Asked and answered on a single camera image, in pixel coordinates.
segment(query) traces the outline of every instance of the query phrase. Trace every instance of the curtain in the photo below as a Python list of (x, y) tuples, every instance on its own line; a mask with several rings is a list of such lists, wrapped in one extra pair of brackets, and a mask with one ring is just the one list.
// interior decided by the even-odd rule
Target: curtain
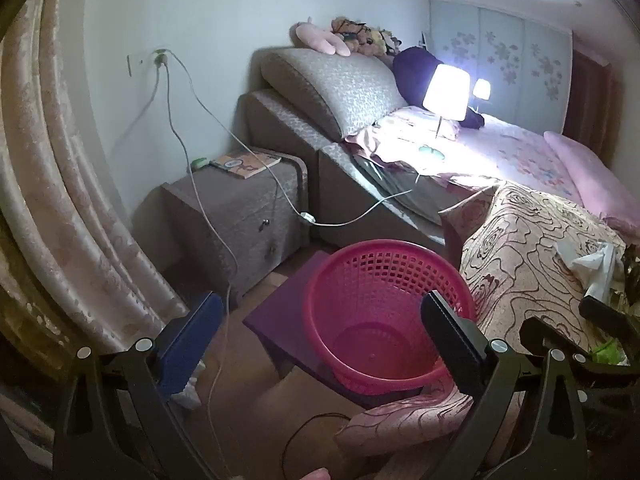
[(119, 352), (187, 309), (117, 217), (86, 156), (62, 78), (59, 6), (28, 0), (0, 44), (0, 208), (66, 319), (94, 348)]
[(0, 216), (0, 332), (39, 371), (61, 380), (87, 338), (52, 301)]
[(569, 106), (562, 134), (584, 144), (609, 164), (616, 145), (616, 81), (613, 67), (602, 66), (574, 50)]

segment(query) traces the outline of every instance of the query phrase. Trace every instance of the sliding wardrobe door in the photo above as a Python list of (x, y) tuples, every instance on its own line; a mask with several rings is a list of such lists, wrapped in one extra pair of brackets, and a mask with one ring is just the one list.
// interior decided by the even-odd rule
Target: sliding wardrobe door
[(524, 22), (502, 12), (479, 10), (478, 77), (491, 83), (491, 97), (488, 101), (474, 100), (474, 103), (481, 114), (515, 123), (522, 89)]
[(476, 79), (480, 28), (478, 8), (448, 2), (431, 2), (432, 54)]
[(431, 51), (466, 70), (472, 84), (491, 83), (491, 97), (470, 106), (527, 130), (562, 132), (571, 83), (573, 40), (504, 12), (431, 2)]
[(532, 132), (562, 133), (569, 102), (572, 49), (570, 38), (535, 22), (525, 21), (524, 77), (514, 121)]

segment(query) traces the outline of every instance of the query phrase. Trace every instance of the book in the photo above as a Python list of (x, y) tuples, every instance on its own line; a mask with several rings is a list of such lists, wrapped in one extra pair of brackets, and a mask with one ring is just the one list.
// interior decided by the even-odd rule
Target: book
[(275, 166), (282, 160), (280, 156), (270, 155), (269, 153), (256, 151), (255, 155), (257, 157), (245, 151), (233, 152), (212, 160), (211, 165), (239, 178), (247, 179), (271, 166)]

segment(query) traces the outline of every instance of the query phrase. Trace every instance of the beige curtain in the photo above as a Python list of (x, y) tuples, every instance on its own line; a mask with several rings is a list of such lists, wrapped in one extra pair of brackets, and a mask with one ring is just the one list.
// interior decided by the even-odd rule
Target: beige curtain
[(0, 332), (39, 371), (62, 380), (88, 340), (53, 302), (0, 216)]
[(28, 0), (0, 44), (0, 207), (28, 266), (104, 352), (187, 309), (118, 219), (79, 137), (59, 0)]

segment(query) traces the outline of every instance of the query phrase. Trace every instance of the brown patterned blanket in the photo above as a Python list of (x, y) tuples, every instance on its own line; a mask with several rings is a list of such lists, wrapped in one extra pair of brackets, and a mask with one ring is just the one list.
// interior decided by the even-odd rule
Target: brown patterned blanket
[[(569, 200), (512, 183), (480, 191), (440, 216), (450, 260), (460, 264), (488, 339), (503, 338), (524, 352), (520, 325), (539, 316), (582, 348), (604, 341), (578, 314), (584, 289), (560, 259), (556, 242), (564, 240), (580, 256), (595, 252), (600, 241), (611, 242), (622, 254), (624, 242), (612, 229)], [(471, 405), (449, 378), (413, 399), (357, 415), (336, 440), (350, 453), (395, 452), (456, 431)], [(514, 396), (494, 443), (496, 459), (519, 407)]]

